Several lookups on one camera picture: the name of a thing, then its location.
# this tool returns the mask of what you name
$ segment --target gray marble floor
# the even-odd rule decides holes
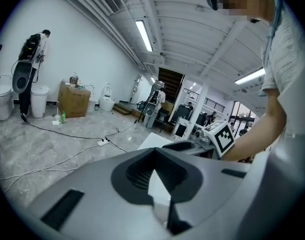
[[[105,135],[115,133],[116,128],[120,131],[125,130],[136,119],[131,115],[124,116],[114,111],[105,112],[99,109],[86,117],[68,118],[65,124],[53,125],[54,113],[56,107],[50,105],[46,108],[44,118],[36,119],[30,115],[27,120],[38,127],[69,135],[103,138]],[[170,134],[167,132],[159,133],[157,128],[149,130],[143,127],[142,122],[109,138],[113,143],[130,152],[137,150],[151,132],[170,139]],[[19,108],[16,106],[7,120],[0,121],[0,179],[51,166],[87,147],[96,145],[97,141],[67,137],[30,126],[22,121]],[[112,144],[97,146],[52,169],[69,170],[122,154],[124,152]],[[69,173],[40,171],[27,174],[11,187],[6,196],[11,202],[26,207],[39,193]],[[1,188],[7,190],[15,179],[1,180]]]

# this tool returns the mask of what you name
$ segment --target tube light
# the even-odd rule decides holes
[[[151,42],[149,40],[144,21],[143,20],[137,20],[136,25],[137,25],[137,28],[138,28],[140,34],[141,34],[143,42],[146,45],[146,48],[147,48],[148,52],[152,52],[153,47],[152,47]]]
[[[263,76],[264,74],[266,74],[266,72],[265,72],[265,69],[262,67],[262,68],[256,70],[255,72],[253,72],[253,73],[251,73],[249,75],[246,75],[246,76],[244,76],[243,78],[241,78],[239,80],[236,80],[235,83],[237,85],[241,85],[241,84],[246,83],[246,82],[248,82],[250,80],[253,80],[255,78]]]

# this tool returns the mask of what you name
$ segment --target staircase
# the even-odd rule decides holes
[[[120,103],[116,103],[113,108],[113,110],[117,111],[118,113],[126,116],[126,115],[130,115],[132,113],[132,109],[127,108],[126,106],[123,106]]]
[[[184,75],[167,70],[164,68],[159,68],[159,75],[158,75],[158,80],[162,81],[166,85],[166,100],[170,102],[175,102],[178,92],[181,88],[182,85],[182,80],[183,80]]]

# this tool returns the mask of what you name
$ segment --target extension cord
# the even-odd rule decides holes
[[[105,140],[103,140],[103,141],[98,141],[97,143],[98,143],[98,146],[99,146],[99,147],[102,147],[102,146],[105,146],[106,144],[108,144],[109,141],[105,139]]]

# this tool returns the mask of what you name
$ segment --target cardboard box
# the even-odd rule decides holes
[[[161,104],[161,107],[164,109],[164,110],[167,110],[169,111],[169,115],[172,113],[173,109],[174,109],[174,104],[166,101],[165,103],[162,103]]]
[[[58,101],[59,111],[66,114],[66,118],[80,118],[87,113],[91,92],[86,89],[77,89],[60,83]]]

